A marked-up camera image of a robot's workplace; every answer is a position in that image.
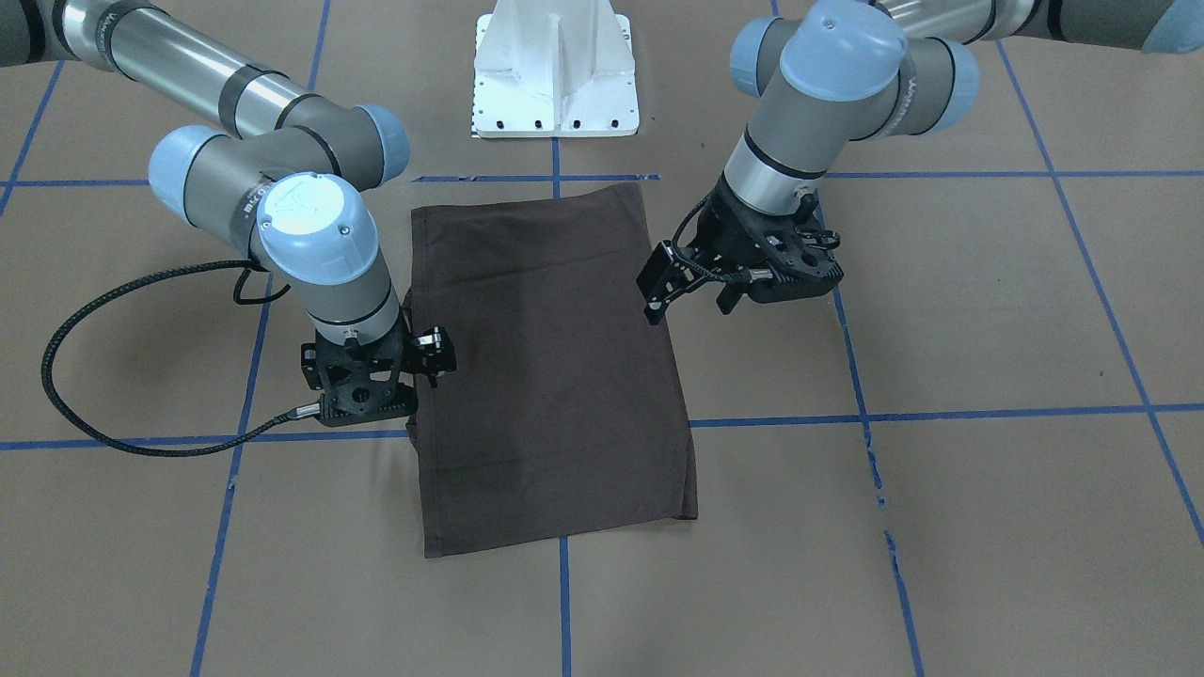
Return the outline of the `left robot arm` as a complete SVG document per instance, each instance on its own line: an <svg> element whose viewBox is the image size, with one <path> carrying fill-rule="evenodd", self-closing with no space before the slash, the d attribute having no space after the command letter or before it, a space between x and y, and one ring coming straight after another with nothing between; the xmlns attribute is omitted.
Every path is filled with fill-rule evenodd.
<svg viewBox="0 0 1204 677"><path fill-rule="evenodd" d="M730 313L843 279L840 236L818 223L818 182L854 141L929 134L975 102L969 46L1007 36L1143 53L1202 47L1199 1L816 1L797 20L748 22L731 48L737 88L757 99L718 184L689 211L695 236L655 245L637 278L653 325L718 283Z"/></svg>

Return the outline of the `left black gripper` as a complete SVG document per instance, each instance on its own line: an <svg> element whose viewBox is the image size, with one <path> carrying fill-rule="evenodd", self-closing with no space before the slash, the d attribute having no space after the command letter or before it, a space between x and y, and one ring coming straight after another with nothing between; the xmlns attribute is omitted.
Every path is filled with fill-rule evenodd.
<svg viewBox="0 0 1204 677"><path fill-rule="evenodd" d="M814 264L807 261L810 254L804 251L801 229L815 208L816 194L805 193L793 212L766 214L736 198L730 186L715 186L706 198L691 247L659 241L637 275L644 317L657 326L672 301L718 281L718 275L696 259L697 251L722 258L728 267L769 269L784 281L804 279Z"/></svg>

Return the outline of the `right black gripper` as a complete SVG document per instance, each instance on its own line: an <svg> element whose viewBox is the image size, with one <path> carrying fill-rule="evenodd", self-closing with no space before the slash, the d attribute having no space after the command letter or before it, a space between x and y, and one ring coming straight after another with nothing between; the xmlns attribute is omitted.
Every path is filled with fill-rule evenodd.
<svg viewBox="0 0 1204 677"><path fill-rule="evenodd" d="M382 338L365 341L358 330L347 329L330 341L320 332L303 345L303 378L309 388L360 388L373 382L374 373L386 373L395 381L395 371L403 369L411 351L411 373L421 376L427 385L438 385L445 373L456 372L458 355L445 326L430 326L413 336L411 320L400 314Z"/></svg>

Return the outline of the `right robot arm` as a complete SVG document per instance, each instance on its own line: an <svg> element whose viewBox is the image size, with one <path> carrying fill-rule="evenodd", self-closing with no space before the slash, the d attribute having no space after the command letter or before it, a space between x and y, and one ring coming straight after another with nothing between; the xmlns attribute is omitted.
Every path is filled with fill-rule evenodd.
<svg viewBox="0 0 1204 677"><path fill-rule="evenodd" d="M293 288L337 370L444 372L429 358L444 338L405 338L362 201L411 157L390 110L335 104L148 1L5 1L2 65L52 60L120 73L202 118L157 145L150 189Z"/></svg>

